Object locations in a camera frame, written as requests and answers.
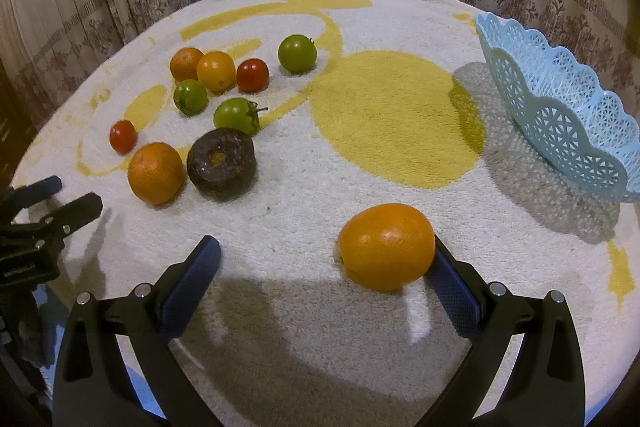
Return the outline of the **blue lattice plastic basket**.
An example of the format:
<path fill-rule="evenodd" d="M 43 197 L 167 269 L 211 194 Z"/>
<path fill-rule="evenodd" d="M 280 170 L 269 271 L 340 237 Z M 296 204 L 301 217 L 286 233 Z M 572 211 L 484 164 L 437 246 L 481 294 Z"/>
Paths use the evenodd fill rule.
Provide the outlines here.
<path fill-rule="evenodd" d="M 494 14 L 475 17 L 506 113 L 549 164 L 584 190 L 639 202 L 639 125 L 596 72 L 536 29 Z"/>

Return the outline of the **small textured orange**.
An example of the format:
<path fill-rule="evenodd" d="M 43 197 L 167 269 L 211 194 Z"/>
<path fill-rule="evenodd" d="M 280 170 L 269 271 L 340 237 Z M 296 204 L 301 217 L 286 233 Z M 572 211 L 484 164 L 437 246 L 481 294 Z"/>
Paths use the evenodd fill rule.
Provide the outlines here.
<path fill-rule="evenodd" d="M 204 53 L 197 48 L 181 48 L 171 57 L 169 70 L 178 82 L 198 79 L 198 62 Z"/>

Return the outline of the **green tomato with stem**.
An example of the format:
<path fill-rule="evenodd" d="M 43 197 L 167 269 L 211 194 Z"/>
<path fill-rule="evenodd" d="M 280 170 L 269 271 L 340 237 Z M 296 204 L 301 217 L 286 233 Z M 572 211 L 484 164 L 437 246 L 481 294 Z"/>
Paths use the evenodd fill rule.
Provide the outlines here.
<path fill-rule="evenodd" d="M 247 135 L 254 135 L 260 129 L 259 115 L 266 110 L 247 98 L 229 98 L 215 109 L 214 127 L 235 129 Z"/>

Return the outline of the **dark brown round fruit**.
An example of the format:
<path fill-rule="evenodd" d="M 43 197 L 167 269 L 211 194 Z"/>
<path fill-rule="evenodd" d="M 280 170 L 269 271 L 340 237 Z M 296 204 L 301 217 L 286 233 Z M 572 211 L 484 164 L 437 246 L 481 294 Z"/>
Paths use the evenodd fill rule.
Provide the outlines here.
<path fill-rule="evenodd" d="M 201 193 L 232 199 L 253 183 L 257 160 L 253 140 L 245 132 L 219 128 L 198 138 L 186 158 L 186 172 Z"/>

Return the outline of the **small red tomato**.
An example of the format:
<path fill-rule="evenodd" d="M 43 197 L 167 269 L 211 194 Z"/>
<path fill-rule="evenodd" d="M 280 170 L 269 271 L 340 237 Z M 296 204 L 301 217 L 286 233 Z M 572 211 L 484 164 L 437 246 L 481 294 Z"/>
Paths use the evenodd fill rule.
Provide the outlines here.
<path fill-rule="evenodd" d="M 137 143 L 138 134 L 134 124 L 128 119 L 116 121 L 110 129 L 108 141 L 119 155 L 126 155 Z"/>

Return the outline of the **smooth yellow-orange fruit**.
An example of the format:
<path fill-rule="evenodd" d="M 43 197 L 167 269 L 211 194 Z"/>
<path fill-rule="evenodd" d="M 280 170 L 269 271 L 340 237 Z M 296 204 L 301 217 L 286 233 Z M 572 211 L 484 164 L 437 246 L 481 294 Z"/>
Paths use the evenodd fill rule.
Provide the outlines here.
<path fill-rule="evenodd" d="M 196 79 L 212 93 L 227 91 L 235 84 L 235 78 L 233 58 L 226 52 L 209 52 L 198 60 Z"/>

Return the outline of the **large smooth orange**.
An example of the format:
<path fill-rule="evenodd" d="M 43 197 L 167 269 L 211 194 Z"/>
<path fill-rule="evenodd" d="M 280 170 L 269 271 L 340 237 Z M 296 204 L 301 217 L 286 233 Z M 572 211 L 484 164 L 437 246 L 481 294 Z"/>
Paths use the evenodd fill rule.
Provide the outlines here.
<path fill-rule="evenodd" d="M 337 236 L 346 277 L 372 291 L 398 291 L 420 279 L 431 268 L 435 251 L 430 220 L 405 204 L 363 210 Z"/>

